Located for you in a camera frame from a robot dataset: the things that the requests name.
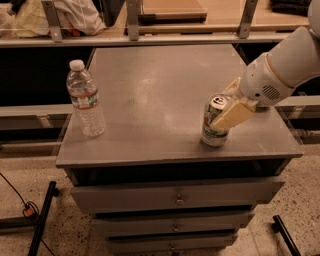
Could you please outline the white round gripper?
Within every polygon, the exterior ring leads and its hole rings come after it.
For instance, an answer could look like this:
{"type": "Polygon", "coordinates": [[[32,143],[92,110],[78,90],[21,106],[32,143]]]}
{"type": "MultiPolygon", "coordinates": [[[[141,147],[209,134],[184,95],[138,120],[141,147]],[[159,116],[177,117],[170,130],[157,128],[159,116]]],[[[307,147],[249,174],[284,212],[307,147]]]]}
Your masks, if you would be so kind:
{"type": "Polygon", "coordinates": [[[210,127],[217,131],[230,130],[253,117],[257,102],[262,107],[273,106],[293,91],[294,88],[273,67],[269,54],[263,53],[247,66],[242,78],[235,78],[223,90],[230,98],[241,99],[243,94],[251,100],[233,101],[212,121],[210,127]]]}

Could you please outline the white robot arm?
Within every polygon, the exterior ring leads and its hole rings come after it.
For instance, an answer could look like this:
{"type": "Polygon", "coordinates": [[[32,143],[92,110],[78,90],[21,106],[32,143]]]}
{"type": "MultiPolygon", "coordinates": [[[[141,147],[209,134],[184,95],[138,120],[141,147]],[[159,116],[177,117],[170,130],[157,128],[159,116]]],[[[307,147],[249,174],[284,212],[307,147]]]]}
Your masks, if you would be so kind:
{"type": "Polygon", "coordinates": [[[297,28],[229,84],[223,93],[230,101],[210,128],[225,132],[250,119],[257,107],[274,106],[320,76],[320,0],[311,0],[308,21],[309,29],[297,28]]]}

